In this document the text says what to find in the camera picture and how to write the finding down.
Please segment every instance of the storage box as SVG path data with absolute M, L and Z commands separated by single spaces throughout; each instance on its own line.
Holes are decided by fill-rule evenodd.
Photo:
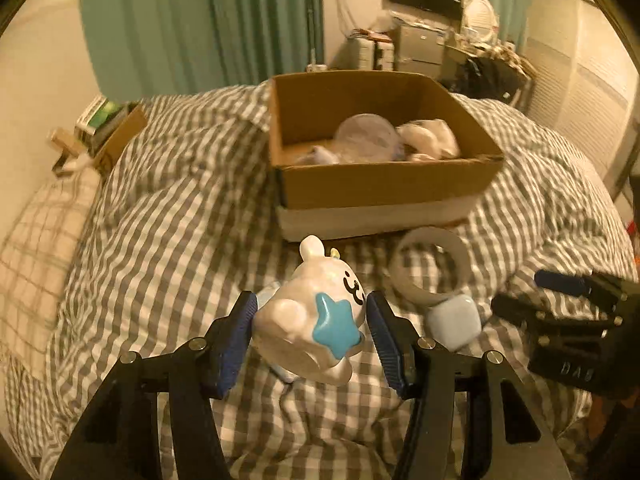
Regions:
M 98 170 L 103 177 L 110 174 L 125 146 L 133 137 L 139 134 L 145 126 L 145 113 L 142 111 L 142 106 L 137 104 L 95 155 L 94 168 Z
M 419 74 L 334 71 L 276 76 L 270 159 L 283 236 L 347 238 L 465 219 L 502 167 L 500 148 L 438 83 Z M 393 126 L 444 119 L 462 157 L 434 162 L 295 166 L 315 145 L 332 146 L 340 123 L 378 114 Z

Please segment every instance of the checkered duvet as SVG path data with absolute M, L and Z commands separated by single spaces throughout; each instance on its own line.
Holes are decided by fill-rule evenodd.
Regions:
M 300 262 L 278 233 L 268 175 L 267 84 L 145 103 L 148 127 L 126 148 L 98 199 L 71 269 L 47 347 L 46 376 L 6 358 L 6 396 L 15 450 L 48 478 L 89 398 L 118 355 L 173 351 L 224 316 L 243 289 L 284 280 Z M 482 335 L 463 351 L 503 352 L 579 469 L 583 393 L 532 376 L 516 329 L 490 317 L 499 289 L 540 294 L 539 268 L 593 267 L 632 278 L 633 254 L 606 190 L 586 158 L 558 134 L 493 101 L 458 97 L 506 154 L 504 169 L 455 228 L 472 260 L 466 293 Z M 422 313 L 390 286 L 386 266 L 397 235 L 341 248 L 367 290 L 381 289 L 423 332 Z M 413 251 L 406 264 L 424 287 L 450 282 L 440 254 Z M 593 316 L 584 303 L 545 293 L 559 315 Z M 389 478 L 410 414 L 387 385 L 370 334 L 339 388 L 281 383 L 250 349 L 227 399 L 213 402 L 235 478 Z M 166 397 L 159 402 L 166 478 L 175 477 Z M 460 399 L 458 409 L 464 410 Z M 453 428 L 450 475 L 460 470 L 462 428 Z

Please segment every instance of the blue gripper pad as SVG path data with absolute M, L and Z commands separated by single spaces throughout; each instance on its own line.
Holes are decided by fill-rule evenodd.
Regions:
M 567 276 L 552 270 L 539 270 L 535 273 L 533 280 L 537 286 L 562 292 L 576 298 L 589 293 L 587 284 L 580 276 Z
M 217 390 L 222 398 L 236 384 L 251 341 L 251 322 L 258 311 L 258 300 L 252 292 L 243 291 L 218 332 Z
M 409 320 L 394 315 L 380 291 L 367 296 L 367 324 L 386 382 L 399 397 L 408 398 L 416 380 L 412 342 L 418 339 L 417 332 Z

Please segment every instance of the white figurine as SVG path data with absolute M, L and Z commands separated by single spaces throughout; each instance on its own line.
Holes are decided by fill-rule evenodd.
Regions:
M 328 384 L 351 379 L 349 357 L 362 349 L 365 295 L 355 273 L 339 257 L 324 256 L 316 236 L 300 243 L 303 262 L 258 309 L 253 341 L 271 365 Z

